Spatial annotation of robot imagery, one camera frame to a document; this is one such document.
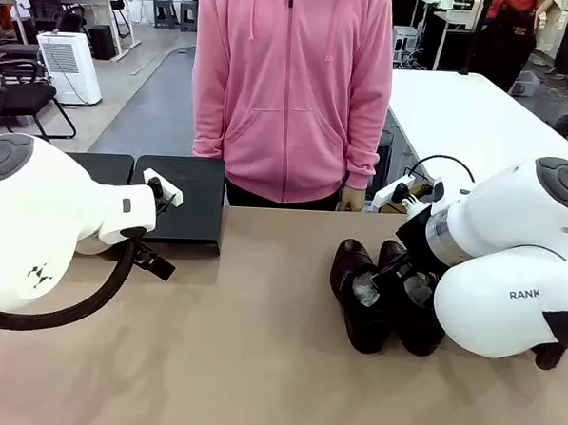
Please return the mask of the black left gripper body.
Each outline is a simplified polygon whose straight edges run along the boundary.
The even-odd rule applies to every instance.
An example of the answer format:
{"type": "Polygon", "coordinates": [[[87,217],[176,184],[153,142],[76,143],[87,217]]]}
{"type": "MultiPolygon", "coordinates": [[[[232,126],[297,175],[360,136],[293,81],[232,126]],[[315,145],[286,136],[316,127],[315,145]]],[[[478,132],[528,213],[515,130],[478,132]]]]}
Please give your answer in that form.
{"type": "Polygon", "coordinates": [[[155,250],[147,246],[141,239],[134,239],[134,261],[138,267],[155,267],[159,256],[155,250]]]}

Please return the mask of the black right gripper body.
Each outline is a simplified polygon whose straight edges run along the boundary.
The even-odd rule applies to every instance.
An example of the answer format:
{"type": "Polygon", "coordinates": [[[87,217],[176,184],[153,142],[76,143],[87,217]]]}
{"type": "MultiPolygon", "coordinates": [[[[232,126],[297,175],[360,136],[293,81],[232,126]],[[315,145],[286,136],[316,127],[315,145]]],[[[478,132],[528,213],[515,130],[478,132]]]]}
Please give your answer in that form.
{"type": "Polygon", "coordinates": [[[448,270],[448,266],[434,255],[428,245],[426,227],[430,217],[431,207],[427,205],[407,220],[396,235],[406,248],[409,264],[420,272],[433,273],[439,278],[448,270]]]}

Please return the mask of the person's left hand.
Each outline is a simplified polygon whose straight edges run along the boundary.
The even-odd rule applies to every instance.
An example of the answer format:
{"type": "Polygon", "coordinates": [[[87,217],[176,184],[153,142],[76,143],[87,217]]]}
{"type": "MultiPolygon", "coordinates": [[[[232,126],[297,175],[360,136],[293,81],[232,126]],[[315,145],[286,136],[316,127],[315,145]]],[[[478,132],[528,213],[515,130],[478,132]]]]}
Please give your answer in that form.
{"type": "Polygon", "coordinates": [[[345,186],[341,195],[340,210],[342,212],[361,212],[364,208],[366,189],[358,190],[345,186]]]}

